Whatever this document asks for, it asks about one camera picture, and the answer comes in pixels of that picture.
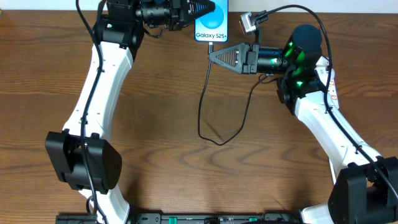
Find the blue Galaxy smartphone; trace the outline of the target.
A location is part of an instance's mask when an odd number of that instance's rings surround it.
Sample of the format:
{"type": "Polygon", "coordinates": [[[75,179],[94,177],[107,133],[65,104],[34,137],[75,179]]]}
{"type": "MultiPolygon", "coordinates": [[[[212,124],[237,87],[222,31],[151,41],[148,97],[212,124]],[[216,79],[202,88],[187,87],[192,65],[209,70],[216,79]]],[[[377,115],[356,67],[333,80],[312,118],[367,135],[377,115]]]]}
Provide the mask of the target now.
{"type": "Polygon", "coordinates": [[[212,0],[215,10],[195,21],[194,38],[197,42],[228,41],[228,0],[212,0]]]}

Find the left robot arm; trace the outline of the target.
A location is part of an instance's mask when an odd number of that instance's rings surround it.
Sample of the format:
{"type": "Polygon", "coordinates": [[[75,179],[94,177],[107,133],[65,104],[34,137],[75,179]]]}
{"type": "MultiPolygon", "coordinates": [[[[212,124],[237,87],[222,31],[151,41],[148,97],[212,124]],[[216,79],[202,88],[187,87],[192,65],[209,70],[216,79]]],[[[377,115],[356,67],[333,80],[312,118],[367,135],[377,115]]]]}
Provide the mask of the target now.
{"type": "Polygon", "coordinates": [[[122,157],[110,143],[121,87],[151,28],[181,30],[214,10],[213,1],[99,2],[96,22],[87,28],[93,48],[80,97],[62,130],[45,140],[58,179],[86,199],[84,215],[58,215],[57,223],[137,221],[118,185],[122,157]]]}

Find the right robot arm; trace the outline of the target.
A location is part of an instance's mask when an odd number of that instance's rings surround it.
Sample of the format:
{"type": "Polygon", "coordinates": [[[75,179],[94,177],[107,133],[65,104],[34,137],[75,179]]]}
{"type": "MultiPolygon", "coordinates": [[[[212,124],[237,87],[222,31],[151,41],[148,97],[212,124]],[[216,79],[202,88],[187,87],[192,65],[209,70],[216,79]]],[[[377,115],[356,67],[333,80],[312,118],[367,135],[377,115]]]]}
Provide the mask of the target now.
{"type": "Polygon", "coordinates": [[[397,158],[370,147],[339,111],[334,71],[314,26],[294,29],[285,47],[241,43],[209,59],[240,74],[276,73],[281,103],[315,136],[329,158],[333,190],[325,203],[302,209],[304,223],[397,221],[397,158]]]}

